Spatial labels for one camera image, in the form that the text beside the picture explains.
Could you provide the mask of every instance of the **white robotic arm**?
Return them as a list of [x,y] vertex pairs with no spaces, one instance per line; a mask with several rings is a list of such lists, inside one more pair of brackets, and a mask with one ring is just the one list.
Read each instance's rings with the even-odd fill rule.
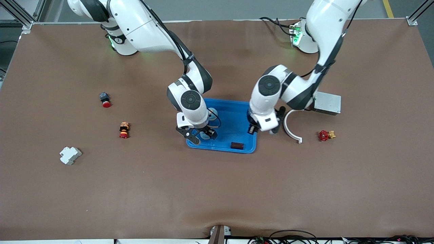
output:
[[217,133],[208,126],[209,113],[201,96],[211,89],[209,72],[143,0],[68,0],[68,4],[76,14],[100,22],[119,54],[176,53],[184,63],[184,74],[169,85],[167,97],[179,111],[177,130],[195,144],[199,140],[191,135],[193,129],[216,138]]
[[301,30],[305,30],[307,36],[296,38],[300,38],[297,40],[300,47],[309,46],[312,49],[312,41],[316,42],[319,50],[318,62],[308,80],[284,65],[270,67],[263,74],[256,83],[250,100],[247,116],[251,124],[249,133],[258,129],[266,131],[278,128],[279,116],[276,116],[277,111],[274,109],[278,98],[295,110],[310,107],[324,75],[335,62],[341,48],[346,33],[346,30],[343,31],[345,21],[366,1],[314,0],[306,19],[300,22]]

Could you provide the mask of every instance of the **red valve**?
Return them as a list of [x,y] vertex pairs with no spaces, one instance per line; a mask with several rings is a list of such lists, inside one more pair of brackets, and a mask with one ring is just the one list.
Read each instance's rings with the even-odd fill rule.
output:
[[327,141],[329,139],[329,133],[327,131],[320,131],[319,139],[323,142]]

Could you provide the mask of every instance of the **yellow tape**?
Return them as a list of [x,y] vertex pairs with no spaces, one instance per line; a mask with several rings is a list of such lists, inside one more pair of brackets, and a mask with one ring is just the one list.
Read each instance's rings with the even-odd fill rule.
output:
[[386,9],[387,17],[394,18],[392,9],[390,8],[389,0],[383,0],[384,8]]

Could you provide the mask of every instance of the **gray metal box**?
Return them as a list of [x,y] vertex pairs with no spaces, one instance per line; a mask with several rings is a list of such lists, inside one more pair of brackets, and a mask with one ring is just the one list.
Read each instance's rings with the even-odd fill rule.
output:
[[314,99],[313,111],[329,115],[341,113],[341,96],[317,92]]

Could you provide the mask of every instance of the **brown table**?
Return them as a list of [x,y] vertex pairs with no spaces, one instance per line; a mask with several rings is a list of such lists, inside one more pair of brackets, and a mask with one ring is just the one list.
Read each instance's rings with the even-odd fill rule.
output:
[[[317,59],[259,21],[167,26],[213,76],[205,97],[248,101],[268,67]],[[0,92],[0,238],[434,235],[434,71],[404,19],[354,21],[320,87],[342,114],[291,115],[301,145],[281,131],[250,155],[190,149],[165,95],[181,73],[174,53],[118,55],[98,25],[34,25]],[[323,129],[337,138],[319,142]],[[73,166],[64,146],[83,152]]]

